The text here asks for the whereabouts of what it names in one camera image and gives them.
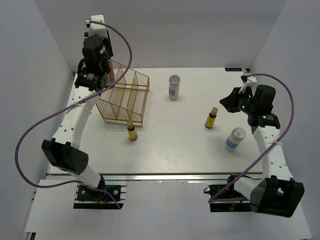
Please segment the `white jar blue label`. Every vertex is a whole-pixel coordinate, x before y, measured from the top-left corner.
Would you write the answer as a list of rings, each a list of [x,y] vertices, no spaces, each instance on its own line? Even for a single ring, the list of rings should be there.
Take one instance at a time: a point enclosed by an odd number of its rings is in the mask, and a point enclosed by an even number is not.
[[[245,139],[246,131],[241,127],[234,128],[224,143],[224,148],[232,152]]]

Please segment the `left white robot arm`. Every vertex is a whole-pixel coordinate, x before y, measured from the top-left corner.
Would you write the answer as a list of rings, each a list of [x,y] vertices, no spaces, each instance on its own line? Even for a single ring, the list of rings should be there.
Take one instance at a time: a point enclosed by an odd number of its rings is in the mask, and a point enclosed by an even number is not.
[[[109,33],[88,33],[83,41],[82,54],[68,100],[69,105],[75,107],[65,112],[56,133],[51,140],[44,140],[41,148],[52,166],[88,185],[90,196],[99,200],[106,193],[103,178],[89,165],[88,154],[80,150],[85,125],[99,98],[79,101],[104,90],[113,82],[109,78],[113,56]]]

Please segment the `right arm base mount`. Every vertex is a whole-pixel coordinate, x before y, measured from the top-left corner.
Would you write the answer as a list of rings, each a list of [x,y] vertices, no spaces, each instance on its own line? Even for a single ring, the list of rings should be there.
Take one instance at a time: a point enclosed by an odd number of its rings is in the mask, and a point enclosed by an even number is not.
[[[217,194],[226,184],[210,184],[204,190],[203,193],[209,195],[209,198]],[[250,201],[246,200],[232,200],[222,201],[223,199],[239,199],[244,198],[239,192],[234,190],[234,186],[226,189],[216,199],[218,201],[210,203],[211,213],[240,213],[240,212],[252,212]]]

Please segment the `dark sauce glass bottle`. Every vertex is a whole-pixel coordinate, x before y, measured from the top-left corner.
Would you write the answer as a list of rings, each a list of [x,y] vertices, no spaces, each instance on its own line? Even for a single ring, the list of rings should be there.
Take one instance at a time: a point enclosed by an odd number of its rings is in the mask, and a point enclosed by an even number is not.
[[[115,82],[115,73],[114,73],[113,60],[109,59],[108,63],[109,63],[109,68],[110,68],[110,71],[108,73],[108,77],[109,77],[109,82],[112,85]]]

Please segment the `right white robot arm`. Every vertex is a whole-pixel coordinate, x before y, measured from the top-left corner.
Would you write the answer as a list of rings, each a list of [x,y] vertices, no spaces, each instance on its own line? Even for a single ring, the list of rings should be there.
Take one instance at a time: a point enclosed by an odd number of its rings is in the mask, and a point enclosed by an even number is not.
[[[280,140],[280,122],[272,113],[276,90],[258,85],[235,87],[231,94],[220,100],[229,113],[244,112],[261,155],[262,180],[242,176],[228,184],[226,195],[236,200],[243,196],[249,200],[254,213],[290,218],[302,199],[303,183],[294,180],[283,153]]]

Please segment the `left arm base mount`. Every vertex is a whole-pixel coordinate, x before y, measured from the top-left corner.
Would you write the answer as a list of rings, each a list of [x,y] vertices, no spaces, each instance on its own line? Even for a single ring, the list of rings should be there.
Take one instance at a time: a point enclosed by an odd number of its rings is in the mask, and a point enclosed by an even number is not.
[[[106,183],[107,193],[91,190],[79,184],[76,189],[73,208],[82,210],[120,210],[126,199],[127,185]]]

